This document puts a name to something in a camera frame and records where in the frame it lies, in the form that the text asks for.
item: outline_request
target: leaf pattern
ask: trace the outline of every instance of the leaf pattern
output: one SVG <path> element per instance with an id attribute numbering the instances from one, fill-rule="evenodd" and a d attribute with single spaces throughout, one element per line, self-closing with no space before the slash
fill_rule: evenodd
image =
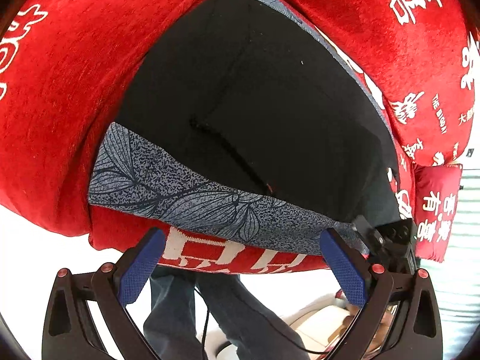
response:
<path id="1" fill-rule="evenodd" d="M 152 218 L 155 210 L 158 207 L 158 202 L 141 202 L 138 204 L 131 204 L 122 207 L 121 211 L 128 214 L 142 216 L 144 218 Z"/>
<path id="2" fill-rule="evenodd" d="M 239 203 L 255 203 L 261 199 L 264 199 L 262 195 L 257 195 L 256 193 L 237 191 L 238 193 L 238 202 Z"/>
<path id="3" fill-rule="evenodd" d="M 105 150 L 105 144 L 102 143 L 100 145 L 100 149 L 98 150 L 97 161 L 95 162 L 95 169 L 98 171 L 101 169 L 111 168 L 114 166 L 115 164 L 110 159 L 107 151 Z"/>
<path id="4" fill-rule="evenodd" d="M 133 187 L 135 182 L 124 174 L 114 170 L 96 173 L 90 180 L 91 193 L 109 193 Z"/>
<path id="5" fill-rule="evenodd" d="M 250 207 L 243 217 L 242 224 L 238 228 L 238 235 L 244 242 L 251 242 L 255 239 L 260 231 L 260 223 L 257 214 Z"/>
<path id="6" fill-rule="evenodd" d="M 105 135 L 103 145 L 105 152 L 115 166 L 126 176 L 135 179 L 128 130 L 117 123 L 112 123 Z"/>
<path id="7" fill-rule="evenodd" d="M 229 223 L 225 223 L 224 226 L 220 227 L 215 233 L 217 237 L 225 238 L 225 239 L 232 239 L 236 237 L 239 233 L 239 229 L 242 226 L 243 219 L 245 217 L 245 213 L 248 209 L 248 204 L 239 204 L 237 206 L 237 212 L 235 217 Z"/>
<path id="8" fill-rule="evenodd" d="M 271 199 L 272 199 L 272 204 L 271 204 L 272 208 L 280 208 L 280 207 L 283 207 L 285 204 L 287 204 L 287 202 L 284 202 L 283 200 L 279 200 L 275 198 L 271 198 Z"/>
<path id="9" fill-rule="evenodd" d="M 163 212 L 161 220 L 183 228 L 224 226 L 237 215 L 238 194 L 204 191 L 181 196 Z"/>

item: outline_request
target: red small pillow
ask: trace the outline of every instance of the red small pillow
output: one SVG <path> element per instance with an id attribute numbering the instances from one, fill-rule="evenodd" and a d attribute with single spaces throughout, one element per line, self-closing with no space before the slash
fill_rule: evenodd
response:
<path id="1" fill-rule="evenodd" d="M 462 165 L 416 166 L 417 257 L 443 262 L 457 211 Z"/>

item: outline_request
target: person's leg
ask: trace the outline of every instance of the person's leg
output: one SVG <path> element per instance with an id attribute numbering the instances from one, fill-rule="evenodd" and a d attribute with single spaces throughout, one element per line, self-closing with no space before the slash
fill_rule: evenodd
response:
<path id="1" fill-rule="evenodd" d="M 150 276 L 152 312 L 143 333 L 161 360 L 198 360 L 202 345 L 195 334 L 195 275 L 157 266 Z"/>
<path id="2" fill-rule="evenodd" d="M 302 339 L 242 284 L 238 275 L 197 273 L 197 285 L 240 360 L 308 360 L 284 336 L 304 347 Z"/>

